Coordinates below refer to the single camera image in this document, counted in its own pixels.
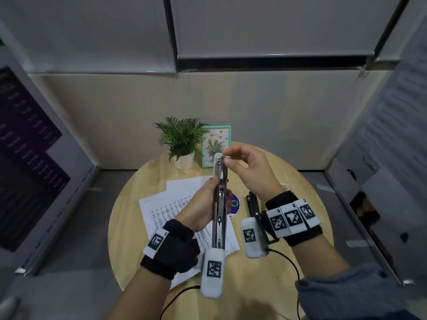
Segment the printed paper sheet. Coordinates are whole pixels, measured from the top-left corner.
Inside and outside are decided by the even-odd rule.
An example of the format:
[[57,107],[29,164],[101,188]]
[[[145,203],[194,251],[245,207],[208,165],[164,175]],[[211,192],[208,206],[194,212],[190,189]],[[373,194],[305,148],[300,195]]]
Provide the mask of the printed paper sheet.
[[166,181],[167,193],[172,199],[192,197],[212,176],[201,176]]
[[194,267],[192,267],[189,271],[184,273],[177,273],[172,280],[170,290],[174,289],[174,287],[182,284],[186,280],[190,279],[191,277],[195,276],[196,274],[199,274],[201,272],[201,265],[203,262],[203,255],[204,253],[200,253],[196,258],[196,264]]
[[[172,199],[167,191],[139,200],[147,234],[151,237],[155,230],[174,219],[187,205],[190,198]],[[227,216],[226,255],[240,250],[238,239],[232,225],[231,217]]]

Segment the black stapler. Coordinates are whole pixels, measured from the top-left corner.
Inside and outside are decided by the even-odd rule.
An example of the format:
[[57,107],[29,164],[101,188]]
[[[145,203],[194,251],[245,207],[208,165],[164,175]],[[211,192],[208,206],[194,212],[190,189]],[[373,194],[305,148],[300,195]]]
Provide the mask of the black stapler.
[[256,220],[260,221],[261,210],[258,204],[258,198],[253,192],[249,192],[246,196],[249,216],[256,218]]

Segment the black left wristband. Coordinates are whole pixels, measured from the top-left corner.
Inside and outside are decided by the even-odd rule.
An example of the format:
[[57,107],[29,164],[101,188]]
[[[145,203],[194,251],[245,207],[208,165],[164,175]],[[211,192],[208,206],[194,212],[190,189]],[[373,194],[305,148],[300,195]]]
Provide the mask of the black left wristband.
[[169,231],[154,259],[143,256],[141,267],[173,280],[177,273],[189,271],[196,264],[200,247],[194,232],[175,219],[167,221],[163,229]]

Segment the dark poster display board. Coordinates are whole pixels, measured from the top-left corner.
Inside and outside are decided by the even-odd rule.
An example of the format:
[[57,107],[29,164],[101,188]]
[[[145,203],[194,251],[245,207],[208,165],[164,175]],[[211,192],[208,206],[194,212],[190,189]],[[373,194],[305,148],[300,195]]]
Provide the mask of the dark poster display board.
[[37,274],[99,171],[0,45],[0,266]]

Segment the white right marker tag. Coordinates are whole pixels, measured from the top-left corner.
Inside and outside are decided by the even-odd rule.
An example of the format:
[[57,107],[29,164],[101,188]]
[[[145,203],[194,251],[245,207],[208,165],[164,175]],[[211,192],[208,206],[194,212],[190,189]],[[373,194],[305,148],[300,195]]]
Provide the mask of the white right marker tag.
[[280,208],[268,210],[266,211],[266,215],[269,219],[270,225],[272,226],[275,238],[279,239],[292,235]]
[[307,231],[307,226],[295,203],[285,204],[281,206],[280,211],[285,218],[291,235]]
[[297,206],[308,228],[313,228],[321,224],[321,220],[315,215],[313,209],[305,199],[299,199],[293,203]]

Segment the silver stapler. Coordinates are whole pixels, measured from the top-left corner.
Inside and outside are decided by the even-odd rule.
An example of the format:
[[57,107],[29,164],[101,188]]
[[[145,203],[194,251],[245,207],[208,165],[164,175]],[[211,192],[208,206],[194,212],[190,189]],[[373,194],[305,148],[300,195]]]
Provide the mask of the silver stapler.
[[214,176],[218,178],[218,184],[214,190],[213,216],[212,216],[212,247],[226,249],[227,228],[227,182],[228,168],[224,164],[226,156],[216,153],[214,156]]

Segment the white left marker tag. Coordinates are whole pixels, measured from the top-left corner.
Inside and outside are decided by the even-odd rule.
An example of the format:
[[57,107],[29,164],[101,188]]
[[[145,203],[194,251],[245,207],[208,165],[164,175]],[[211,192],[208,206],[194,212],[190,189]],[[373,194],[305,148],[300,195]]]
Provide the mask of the white left marker tag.
[[144,255],[148,258],[154,259],[168,235],[169,231],[163,228],[157,228],[152,237],[150,238],[147,246],[143,250]]

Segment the white marker tag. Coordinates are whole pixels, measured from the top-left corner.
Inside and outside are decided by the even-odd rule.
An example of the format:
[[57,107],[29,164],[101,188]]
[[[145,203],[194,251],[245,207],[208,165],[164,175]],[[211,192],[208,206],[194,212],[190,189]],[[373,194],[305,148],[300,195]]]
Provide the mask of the white marker tag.
[[285,218],[291,235],[307,231],[307,226],[295,203],[285,204],[281,206],[280,211]]
[[168,235],[169,231],[163,228],[157,228],[152,237],[150,238],[147,246],[143,250],[144,255],[148,258],[154,259]]
[[279,239],[292,235],[280,208],[268,210],[266,211],[266,215],[269,219],[270,225],[272,226],[275,238]]
[[299,199],[293,203],[297,206],[308,228],[313,228],[321,224],[321,220],[315,215],[313,209],[305,199]]

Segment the person's left hand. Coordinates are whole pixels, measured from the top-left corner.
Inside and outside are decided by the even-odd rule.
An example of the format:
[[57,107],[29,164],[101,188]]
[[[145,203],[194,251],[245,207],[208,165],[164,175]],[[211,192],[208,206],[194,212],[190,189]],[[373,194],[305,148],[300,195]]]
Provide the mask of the person's left hand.
[[189,203],[175,217],[175,220],[193,232],[203,230],[212,220],[213,205],[203,206],[202,187],[193,195]]

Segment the person's left forearm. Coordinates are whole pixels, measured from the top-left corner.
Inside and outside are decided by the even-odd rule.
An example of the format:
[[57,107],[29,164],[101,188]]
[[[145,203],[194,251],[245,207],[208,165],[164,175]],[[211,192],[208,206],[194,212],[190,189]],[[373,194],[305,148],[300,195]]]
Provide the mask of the person's left forearm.
[[159,320],[172,280],[141,267],[106,320]]

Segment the black wristband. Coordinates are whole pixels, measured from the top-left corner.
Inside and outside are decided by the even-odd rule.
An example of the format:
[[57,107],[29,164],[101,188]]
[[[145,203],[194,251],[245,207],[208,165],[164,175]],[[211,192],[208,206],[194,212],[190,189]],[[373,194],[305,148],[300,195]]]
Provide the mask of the black wristband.
[[[296,197],[296,195],[293,194],[291,191],[287,191],[287,192],[279,194],[275,198],[273,198],[273,199],[269,200],[268,202],[266,202],[265,206],[266,206],[266,209],[268,211],[268,210],[273,210],[273,209],[276,209],[276,208],[280,208],[281,206],[283,206],[285,204],[293,203],[296,200],[299,200]],[[262,224],[264,226],[264,229],[271,236],[273,236],[275,238],[272,226],[270,225],[270,222],[269,222],[269,219],[268,219],[268,217],[266,215],[266,212],[262,213],[261,216],[260,216],[260,218],[261,218]],[[284,239],[288,243],[289,246],[293,247],[293,246],[295,246],[295,245],[297,245],[299,243],[305,242],[305,241],[310,240],[310,239],[312,239],[312,238],[314,238],[316,236],[319,236],[322,233],[323,233],[323,230],[322,230],[321,225],[313,227],[313,228],[308,228],[308,226],[307,226],[307,231],[301,232],[301,233],[298,233],[298,234],[295,234],[295,235],[291,235],[291,236],[288,236],[288,237],[284,237]]]
[[167,221],[163,229],[169,231],[154,259],[143,256],[141,267],[173,280],[177,273],[189,271],[196,264],[200,247],[194,232],[175,219]]

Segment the wide white roller blind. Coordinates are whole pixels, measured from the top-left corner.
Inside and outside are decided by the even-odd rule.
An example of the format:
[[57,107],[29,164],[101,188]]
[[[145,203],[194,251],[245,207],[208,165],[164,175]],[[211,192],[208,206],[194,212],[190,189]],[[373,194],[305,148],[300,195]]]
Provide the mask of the wide white roller blind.
[[170,0],[179,58],[368,55],[400,0]]

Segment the person's right hand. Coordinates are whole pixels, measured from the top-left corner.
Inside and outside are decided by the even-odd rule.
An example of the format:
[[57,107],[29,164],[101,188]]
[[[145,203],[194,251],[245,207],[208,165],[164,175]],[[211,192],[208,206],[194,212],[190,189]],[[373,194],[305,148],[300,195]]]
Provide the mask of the person's right hand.
[[222,154],[234,160],[245,160],[248,163],[248,171],[232,172],[261,201],[266,203],[285,192],[262,151],[248,145],[233,145],[223,150]]

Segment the green potted plant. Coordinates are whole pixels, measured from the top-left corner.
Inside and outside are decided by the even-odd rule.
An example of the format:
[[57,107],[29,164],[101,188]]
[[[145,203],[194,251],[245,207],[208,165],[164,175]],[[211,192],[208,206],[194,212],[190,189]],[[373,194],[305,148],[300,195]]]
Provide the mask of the green potted plant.
[[175,167],[182,171],[191,169],[195,154],[201,154],[201,143],[210,124],[199,118],[178,119],[174,116],[154,124],[161,131],[159,144],[169,147],[169,162],[174,161]]

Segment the teal picture frame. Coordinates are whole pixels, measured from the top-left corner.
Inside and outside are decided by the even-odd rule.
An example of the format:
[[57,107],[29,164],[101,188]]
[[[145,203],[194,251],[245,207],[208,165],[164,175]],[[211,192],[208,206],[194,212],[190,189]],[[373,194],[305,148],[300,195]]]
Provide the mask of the teal picture frame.
[[212,168],[215,155],[231,146],[232,127],[230,125],[207,125],[203,128],[206,132],[201,137],[201,167]]

